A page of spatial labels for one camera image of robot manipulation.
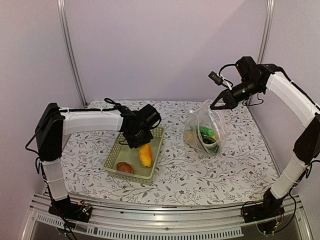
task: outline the leaf pattern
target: leaf pattern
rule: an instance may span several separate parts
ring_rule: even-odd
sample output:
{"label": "leaf pattern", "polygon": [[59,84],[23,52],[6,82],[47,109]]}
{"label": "leaf pattern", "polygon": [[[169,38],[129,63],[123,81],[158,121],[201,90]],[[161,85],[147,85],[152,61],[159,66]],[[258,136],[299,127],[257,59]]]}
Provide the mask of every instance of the leaf pattern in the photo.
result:
{"label": "leaf pattern", "polygon": [[[165,126],[163,149],[152,185],[112,178],[103,164],[118,135],[114,131],[73,134],[62,153],[70,193],[154,205],[218,205],[260,200],[278,179],[274,164],[245,106],[223,110],[230,135],[221,153],[207,156],[184,143],[184,123],[201,102],[119,101],[130,109],[153,105]],[[93,101],[89,108],[109,108]]]}

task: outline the green plastic basket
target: green plastic basket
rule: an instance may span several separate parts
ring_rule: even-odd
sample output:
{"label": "green plastic basket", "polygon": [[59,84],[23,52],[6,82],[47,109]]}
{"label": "green plastic basket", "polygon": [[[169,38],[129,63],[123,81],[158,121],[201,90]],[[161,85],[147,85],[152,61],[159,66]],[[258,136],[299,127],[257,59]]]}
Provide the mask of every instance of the green plastic basket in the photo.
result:
{"label": "green plastic basket", "polygon": [[[152,166],[145,168],[141,165],[139,159],[139,149],[130,149],[128,145],[121,145],[119,142],[125,141],[124,136],[120,133],[104,162],[104,169],[110,177],[128,180],[140,184],[150,185],[153,180],[158,156],[164,141],[165,128],[159,126],[151,130],[153,139],[149,143],[152,151]],[[117,170],[117,164],[125,162],[133,168],[134,174]]]}

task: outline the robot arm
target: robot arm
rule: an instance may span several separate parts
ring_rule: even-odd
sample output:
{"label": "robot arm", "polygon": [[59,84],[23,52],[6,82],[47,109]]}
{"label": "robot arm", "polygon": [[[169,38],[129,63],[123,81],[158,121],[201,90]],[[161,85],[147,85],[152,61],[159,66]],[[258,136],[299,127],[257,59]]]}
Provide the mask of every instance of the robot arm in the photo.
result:
{"label": "robot arm", "polygon": [[161,121],[153,106],[147,104],[140,110],[131,111],[119,103],[114,104],[114,108],[108,109],[69,109],[50,103],[44,111],[35,129],[35,138],[42,176],[52,201],[49,213],[82,222],[88,222],[91,215],[90,206],[71,203],[65,187],[60,160],[63,135],[119,131],[130,148],[138,148],[153,139],[150,130]]}
{"label": "robot arm", "polygon": [[[283,199],[306,173],[313,158],[320,152],[320,108],[310,97],[289,79],[285,71],[274,64],[256,64],[251,57],[242,57],[235,63],[241,83],[222,91],[213,101],[212,110],[233,109],[239,102],[254,94],[276,94],[298,117],[305,128],[294,144],[293,154],[279,179],[266,191],[263,203],[243,208],[245,222],[277,216],[284,213]],[[223,78],[211,72],[209,77],[218,85]],[[224,105],[216,105],[222,99]]]}

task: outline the plastic bag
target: plastic bag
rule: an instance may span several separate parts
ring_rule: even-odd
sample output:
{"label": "plastic bag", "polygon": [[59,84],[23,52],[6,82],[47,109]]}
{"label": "plastic bag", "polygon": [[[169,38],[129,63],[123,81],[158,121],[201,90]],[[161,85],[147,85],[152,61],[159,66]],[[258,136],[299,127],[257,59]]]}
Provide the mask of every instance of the plastic bag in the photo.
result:
{"label": "plastic bag", "polygon": [[211,110],[213,100],[206,100],[198,110],[187,115],[183,139],[190,147],[214,156],[221,152],[229,135],[221,110]]}

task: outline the white wall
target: white wall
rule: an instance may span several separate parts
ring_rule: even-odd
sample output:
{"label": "white wall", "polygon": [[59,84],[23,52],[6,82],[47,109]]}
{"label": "white wall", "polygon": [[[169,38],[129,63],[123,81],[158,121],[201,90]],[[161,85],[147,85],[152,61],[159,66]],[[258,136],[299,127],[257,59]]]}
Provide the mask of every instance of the white wall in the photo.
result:
{"label": "white wall", "polygon": [[[242,56],[258,57],[267,1],[66,1],[88,101],[205,100],[207,76]],[[233,69],[229,75],[239,79]]]}
{"label": "white wall", "polygon": [[[320,103],[320,2],[316,0],[275,1],[265,63],[285,69],[315,102]],[[252,112],[266,136],[281,170],[289,162],[296,139],[303,128],[295,115],[272,93]],[[320,239],[320,165],[314,165],[310,178],[298,188],[314,239]]]}
{"label": "white wall", "polygon": [[0,238],[16,240],[34,192],[44,187],[36,156],[24,146],[48,103],[80,107],[80,101],[57,2],[0,0],[0,6]]}

